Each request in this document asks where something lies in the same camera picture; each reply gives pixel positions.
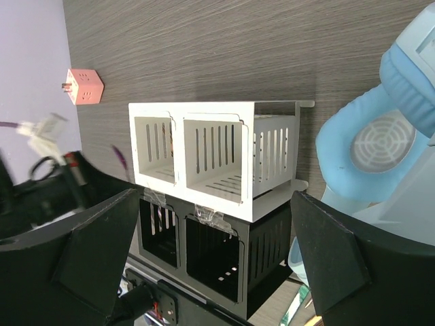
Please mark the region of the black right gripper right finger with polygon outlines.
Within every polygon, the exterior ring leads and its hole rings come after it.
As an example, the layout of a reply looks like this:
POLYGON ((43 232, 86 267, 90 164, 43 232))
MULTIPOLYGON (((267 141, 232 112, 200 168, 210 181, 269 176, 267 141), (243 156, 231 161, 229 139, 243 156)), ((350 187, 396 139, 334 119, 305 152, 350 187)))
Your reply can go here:
POLYGON ((305 192, 291 210, 325 325, 433 325, 434 247, 376 228, 305 192))

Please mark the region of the light blue headphones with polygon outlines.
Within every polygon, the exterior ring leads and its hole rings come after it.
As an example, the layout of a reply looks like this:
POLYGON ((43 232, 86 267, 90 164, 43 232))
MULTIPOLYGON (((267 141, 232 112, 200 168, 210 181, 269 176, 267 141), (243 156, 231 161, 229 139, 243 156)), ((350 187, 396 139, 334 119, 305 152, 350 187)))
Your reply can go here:
POLYGON ((434 244, 434 6, 384 53, 380 84, 321 127, 321 202, 392 234, 434 244))

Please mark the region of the black slotted utensil caddy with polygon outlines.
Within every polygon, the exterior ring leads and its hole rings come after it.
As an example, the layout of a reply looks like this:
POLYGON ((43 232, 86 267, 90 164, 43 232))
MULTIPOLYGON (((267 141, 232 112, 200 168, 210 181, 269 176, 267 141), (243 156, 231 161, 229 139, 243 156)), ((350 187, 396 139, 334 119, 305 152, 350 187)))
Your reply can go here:
POLYGON ((198 212, 178 198, 159 206, 141 197, 133 255, 247 320, 292 272, 290 204, 254 223, 222 215, 220 228, 201 223, 198 212))

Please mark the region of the white slotted utensil caddy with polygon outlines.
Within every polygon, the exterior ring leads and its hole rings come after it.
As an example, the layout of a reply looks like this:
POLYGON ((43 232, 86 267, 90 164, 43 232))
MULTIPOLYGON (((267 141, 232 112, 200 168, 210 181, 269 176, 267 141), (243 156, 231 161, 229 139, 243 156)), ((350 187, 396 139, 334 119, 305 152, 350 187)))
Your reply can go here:
POLYGON ((135 182, 255 222, 308 188, 296 176, 313 101, 130 103, 135 182))

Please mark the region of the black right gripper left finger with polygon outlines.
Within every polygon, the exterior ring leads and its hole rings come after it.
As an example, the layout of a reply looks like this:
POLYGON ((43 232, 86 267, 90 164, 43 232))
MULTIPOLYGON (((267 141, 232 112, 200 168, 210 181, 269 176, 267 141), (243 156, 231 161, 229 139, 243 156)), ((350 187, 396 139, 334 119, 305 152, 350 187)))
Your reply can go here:
POLYGON ((125 190, 1 241, 2 325, 105 325, 139 214, 125 190))

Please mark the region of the pink cube power adapter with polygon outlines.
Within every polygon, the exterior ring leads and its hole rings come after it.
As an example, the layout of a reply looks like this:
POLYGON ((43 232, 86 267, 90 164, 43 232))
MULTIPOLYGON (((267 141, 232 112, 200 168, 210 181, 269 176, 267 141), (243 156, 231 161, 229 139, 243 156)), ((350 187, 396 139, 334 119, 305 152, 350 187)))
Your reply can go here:
POLYGON ((61 88, 74 105, 95 105, 101 101, 104 84, 95 70, 68 69, 61 88))

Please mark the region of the green patterned chopstick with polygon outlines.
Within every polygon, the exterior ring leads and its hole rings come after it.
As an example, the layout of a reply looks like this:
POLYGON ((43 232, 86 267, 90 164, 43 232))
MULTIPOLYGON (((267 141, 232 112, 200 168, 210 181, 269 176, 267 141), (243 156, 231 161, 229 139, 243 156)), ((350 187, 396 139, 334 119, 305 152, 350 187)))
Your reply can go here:
POLYGON ((292 303, 289 305, 285 314, 281 317, 279 326, 289 326, 301 304, 305 301, 309 293, 309 288, 306 285, 300 286, 297 294, 295 295, 292 303))

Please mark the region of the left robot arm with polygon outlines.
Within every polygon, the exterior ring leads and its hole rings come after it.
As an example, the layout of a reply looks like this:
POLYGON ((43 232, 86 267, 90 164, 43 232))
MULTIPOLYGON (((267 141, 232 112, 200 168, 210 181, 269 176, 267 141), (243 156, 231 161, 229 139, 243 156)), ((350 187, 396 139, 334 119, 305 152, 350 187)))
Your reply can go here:
POLYGON ((9 238, 51 222, 71 211, 86 210, 134 189, 128 181, 107 175, 94 167, 81 151, 64 156, 67 164, 54 163, 41 179, 13 184, 1 162, 1 238, 9 238))

